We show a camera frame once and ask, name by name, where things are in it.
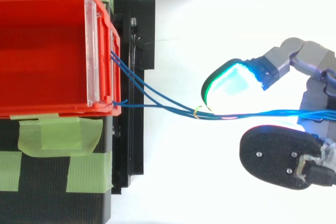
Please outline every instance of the red storage bin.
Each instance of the red storage bin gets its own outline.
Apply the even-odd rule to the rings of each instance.
[[[0,0],[0,117],[119,115],[120,38],[100,0]]]

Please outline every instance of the white wall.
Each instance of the white wall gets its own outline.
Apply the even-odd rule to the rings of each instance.
[[[336,50],[334,0],[156,0],[152,87],[192,108],[205,78],[231,58],[259,57],[289,37]],[[297,109],[307,77],[294,69],[273,85],[262,109]],[[285,120],[294,123],[295,119]],[[239,161],[253,119],[207,122],[145,109],[144,172],[112,196],[109,223],[297,224],[332,221],[335,188],[292,191],[249,175]]]

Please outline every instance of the blue wire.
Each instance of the blue wire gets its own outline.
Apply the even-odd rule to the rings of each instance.
[[[114,102],[114,105],[120,105],[120,106],[126,106],[129,108],[163,108],[170,112],[173,112],[178,115],[186,116],[189,118],[196,118],[194,116],[194,110],[184,106],[165,95],[161,94],[160,92],[156,91],[152,87],[150,87],[148,84],[146,84],[141,78],[139,78],[134,72],[132,72],[120,59],[119,57],[112,51],[111,59],[117,64],[117,66],[126,74],[128,78],[134,83],[134,85],[146,96],[148,97],[152,102],[154,102],[156,105],[144,105],[144,104],[124,104],[124,103],[116,103]],[[134,80],[138,80],[142,85],[147,87],[149,90],[153,91],[155,94],[163,97],[164,99],[168,100],[169,102],[185,109],[180,110],[174,107],[170,106],[164,106],[157,102],[154,98],[152,98],[149,94],[145,92],[144,89],[140,87],[140,85]],[[197,112],[197,117],[203,120],[227,120],[224,118],[230,118],[232,119],[241,119],[241,118],[248,118],[251,116],[299,116],[301,118],[310,119],[310,120],[333,120],[336,121],[336,111],[334,110],[322,110],[322,111],[307,111],[307,110],[273,110],[273,111],[266,111],[266,112],[260,112],[260,113],[251,113],[251,114],[232,114],[232,115],[214,115],[211,113],[206,112]]]

